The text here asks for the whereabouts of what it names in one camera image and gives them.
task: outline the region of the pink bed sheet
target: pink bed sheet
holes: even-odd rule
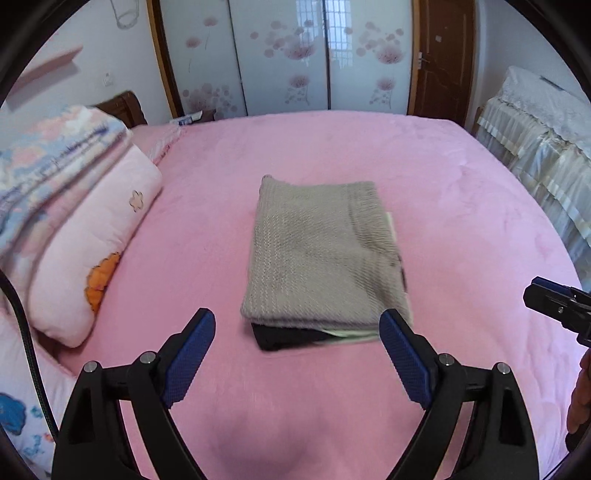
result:
[[[216,339],[173,406],[211,480],[381,480],[423,414],[379,342],[261,352],[239,307],[261,177],[296,184],[373,180],[394,217],[415,331],[466,365],[509,363],[540,471],[566,452],[566,411],[583,348],[522,302],[536,275],[578,280],[525,189],[448,121],[380,113],[270,115],[188,127],[160,164],[164,190],[115,273],[89,340],[60,361],[126,364],[158,349],[199,307]],[[156,478],[129,414],[144,475]],[[465,429],[469,410],[464,409]],[[452,470],[463,431],[439,478]]]

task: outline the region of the blanket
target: blanket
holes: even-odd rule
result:
[[[411,322],[373,182],[300,187],[265,176],[243,316],[271,327],[377,330],[389,308]]]
[[[72,106],[0,153],[0,268],[25,307],[51,236],[130,144],[123,122]]]

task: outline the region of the gray towel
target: gray towel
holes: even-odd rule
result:
[[[300,187],[262,179],[242,314],[272,327],[411,323],[398,247],[373,182]]]

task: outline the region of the screw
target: screw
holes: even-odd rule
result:
[[[446,367],[453,365],[456,362],[456,359],[453,358],[449,353],[442,353],[439,355],[439,362]]]
[[[503,362],[496,366],[496,369],[501,372],[503,375],[511,373],[511,367]]]
[[[91,360],[90,362],[86,362],[84,364],[84,371],[87,373],[92,373],[93,371],[96,370],[96,368],[99,366],[98,363],[96,363],[94,360]]]
[[[139,361],[145,365],[151,364],[154,360],[156,360],[156,353],[154,352],[144,352],[139,356]]]

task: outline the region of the orange flower print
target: orange flower print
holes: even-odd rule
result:
[[[119,263],[121,254],[115,252],[103,259],[100,264],[95,266],[88,277],[86,277],[87,287],[84,290],[86,300],[94,313],[99,311],[100,303],[103,301],[105,290],[109,284],[109,280],[115,272],[115,267]]]

